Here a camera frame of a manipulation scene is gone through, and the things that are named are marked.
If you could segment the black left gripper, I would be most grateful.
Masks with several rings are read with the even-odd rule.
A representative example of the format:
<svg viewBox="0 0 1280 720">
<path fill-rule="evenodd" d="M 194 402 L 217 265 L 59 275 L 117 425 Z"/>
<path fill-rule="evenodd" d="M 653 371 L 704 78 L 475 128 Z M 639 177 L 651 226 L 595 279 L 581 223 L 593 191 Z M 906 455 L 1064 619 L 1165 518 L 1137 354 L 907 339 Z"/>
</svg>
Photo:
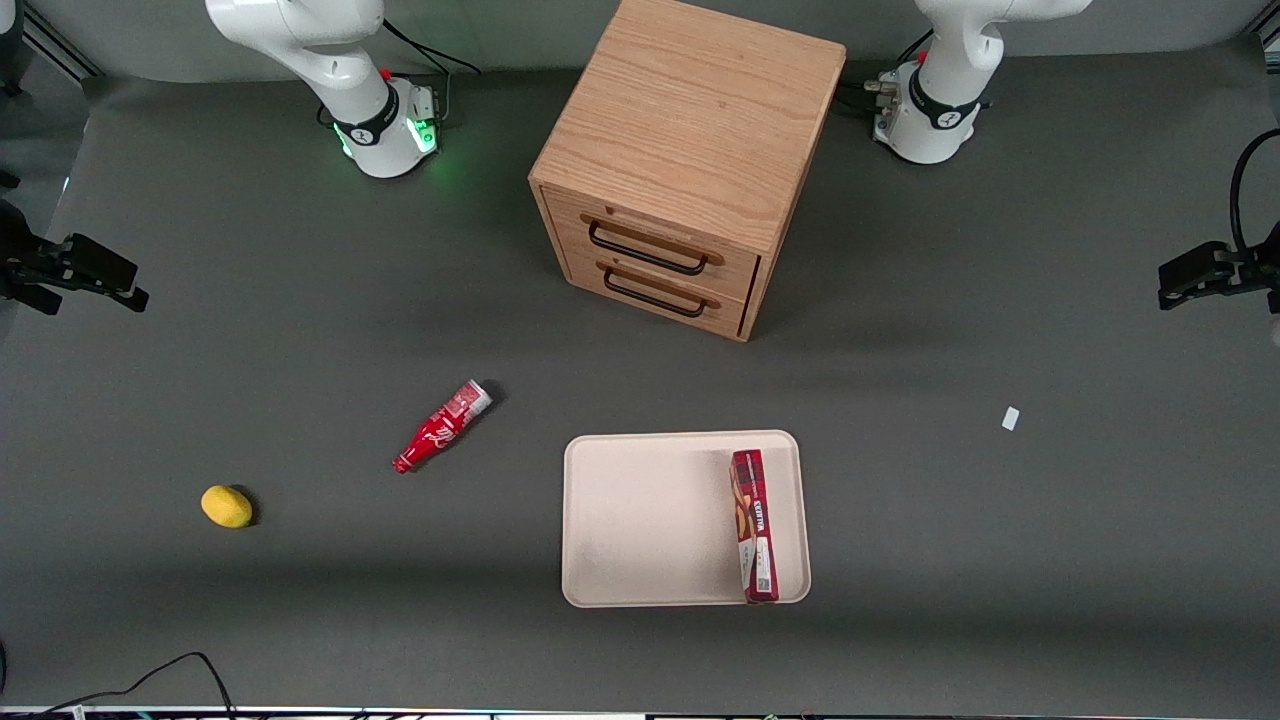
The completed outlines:
<svg viewBox="0 0 1280 720">
<path fill-rule="evenodd" d="M 1268 301 L 1279 299 L 1279 233 L 1276 222 L 1265 241 L 1249 246 L 1235 233 L 1239 256 L 1240 292 L 1267 291 Z M 1160 266 L 1158 307 L 1169 311 L 1181 306 L 1203 286 L 1234 275 L 1233 251 L 1226 243 L 1202 243 Z"/>
</svg>

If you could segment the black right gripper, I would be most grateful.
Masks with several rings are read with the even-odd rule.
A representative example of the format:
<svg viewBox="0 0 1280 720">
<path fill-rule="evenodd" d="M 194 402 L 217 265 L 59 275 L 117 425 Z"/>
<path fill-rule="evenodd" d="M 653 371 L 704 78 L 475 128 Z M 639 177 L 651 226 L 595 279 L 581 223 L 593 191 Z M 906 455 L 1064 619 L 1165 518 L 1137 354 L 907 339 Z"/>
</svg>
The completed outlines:
<svg viewBox="0 0 1280 720">
<path fill-rule="evenodd" d="M 65 268 L 82 281 L 92 281 L 108 291 L 105 296 L 133 313 L 143 313 L 150 295 L 134 288 L 138 268 L 120 254 L 83 234 L 69 234 L 64 243 L 38 237 L 23 213 L 1 201 L 1 296 L 42 314 L 58 314 L 63 297 L 46 288 Z"/>
</svg>

